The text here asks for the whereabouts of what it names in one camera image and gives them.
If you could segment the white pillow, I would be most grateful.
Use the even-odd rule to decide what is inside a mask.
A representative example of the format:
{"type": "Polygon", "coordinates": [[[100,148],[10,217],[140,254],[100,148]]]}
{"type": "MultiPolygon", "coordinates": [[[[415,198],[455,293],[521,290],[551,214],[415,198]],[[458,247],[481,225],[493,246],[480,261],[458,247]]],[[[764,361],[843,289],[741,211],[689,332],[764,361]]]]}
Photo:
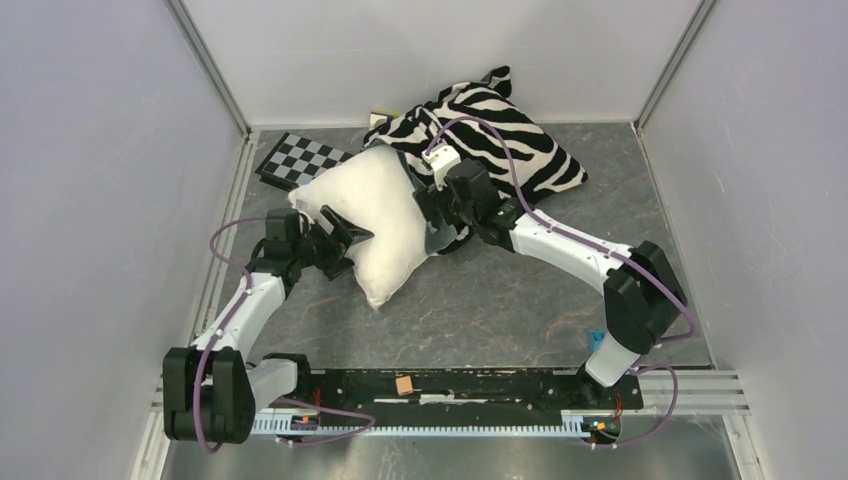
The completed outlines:
{"type": "Polygon", "coordinates": [[[378,145],[362,151],[288,194],[298,210],[329,222],[320,214],[330,206],[345,219],[374,233],[352,246],[347,257],[368,304],[377,309],[405,284],[429,256],[452,237],[428,227],[413,199],[415,186],[400,152],[378,145]]]}

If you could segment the zebra striped pillowcase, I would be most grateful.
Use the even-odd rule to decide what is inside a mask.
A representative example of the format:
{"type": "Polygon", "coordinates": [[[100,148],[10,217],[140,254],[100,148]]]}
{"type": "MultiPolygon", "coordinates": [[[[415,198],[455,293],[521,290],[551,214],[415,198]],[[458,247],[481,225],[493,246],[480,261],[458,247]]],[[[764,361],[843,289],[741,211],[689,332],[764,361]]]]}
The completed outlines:
{"type": "Polygon", "coordinates": [[[477,81],[441,90],[394,120],[369,130],[366,149],[387,145],[400,152],[415,190],[429,187],[422,160],[440,143],[462,159],[476,160],[488,170],[503,201],[493,220],[502,232],[474,232],[468,226],[443,231],[449,245],[433,255],[449,254],[473,236],[510,247],[509,230],[538,202],[587,182],[586,169],[511,101],[511,70],[501,66],[477,81]]]}

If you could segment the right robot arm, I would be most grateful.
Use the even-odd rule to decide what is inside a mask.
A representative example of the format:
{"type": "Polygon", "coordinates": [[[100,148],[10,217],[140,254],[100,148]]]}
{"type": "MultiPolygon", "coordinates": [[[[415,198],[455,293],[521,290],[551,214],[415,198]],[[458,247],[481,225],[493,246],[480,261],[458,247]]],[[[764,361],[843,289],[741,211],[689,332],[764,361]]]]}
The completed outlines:
{"type": "Polygon", "coordinates": [[[602,408],[617,382],[656,345],[685,306],[664,252],[601,240],[568,227],[517,198],[503,199],[484,166],[453,154],[426,161],[434,183],[414,194],[425,219],[440,230],[463,227],[485,243],[555,266],[604,299],[607,333],[581,367],[580,400],[602,408]]]}

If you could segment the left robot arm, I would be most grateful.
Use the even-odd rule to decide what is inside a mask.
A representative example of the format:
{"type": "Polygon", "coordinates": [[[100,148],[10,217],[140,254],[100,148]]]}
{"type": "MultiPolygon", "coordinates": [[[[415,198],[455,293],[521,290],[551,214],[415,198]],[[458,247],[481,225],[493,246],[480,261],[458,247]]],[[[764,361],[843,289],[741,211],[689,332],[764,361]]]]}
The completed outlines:
{"type": "Polygon", "coordinates": [[[334,279],[351,269],[349,250],[373,238],[364,227],[328,206],[317,219],[291,207],[261,217],[265,235],[255,245],[223,312],[186,347],[164,356],[163,428],[174,441],[193,441],[209,453],[242,444],[257,414],[272,405],[307,410],[294,427],[318,426],[323,407],[303,354],[268,354],[254,367],[247,359],[271,316],[301,278],[315,268],[334,279]]]}

